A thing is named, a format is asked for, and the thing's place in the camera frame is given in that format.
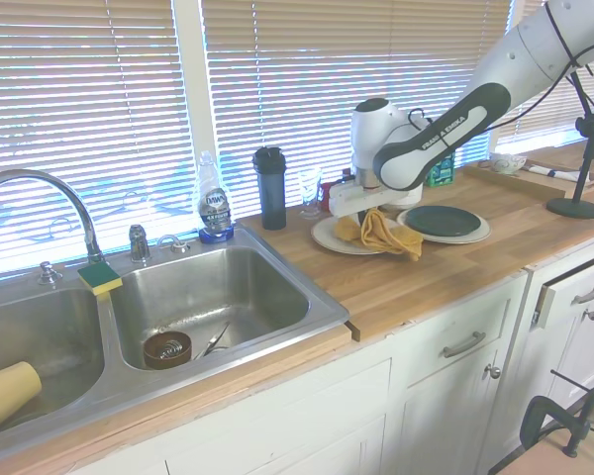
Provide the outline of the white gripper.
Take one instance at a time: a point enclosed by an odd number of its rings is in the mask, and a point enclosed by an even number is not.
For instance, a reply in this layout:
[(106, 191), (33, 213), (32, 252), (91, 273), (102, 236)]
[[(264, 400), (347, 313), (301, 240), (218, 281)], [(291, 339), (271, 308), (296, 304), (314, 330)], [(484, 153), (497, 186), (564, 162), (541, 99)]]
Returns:
[(335, 217), (357, 214), (358, 224), (363, 225), (367, 210), (402, 198), (402, 192), (386, 187), (365, 189), (355, 182), (333, 185), (329, 192), (329, 210)]

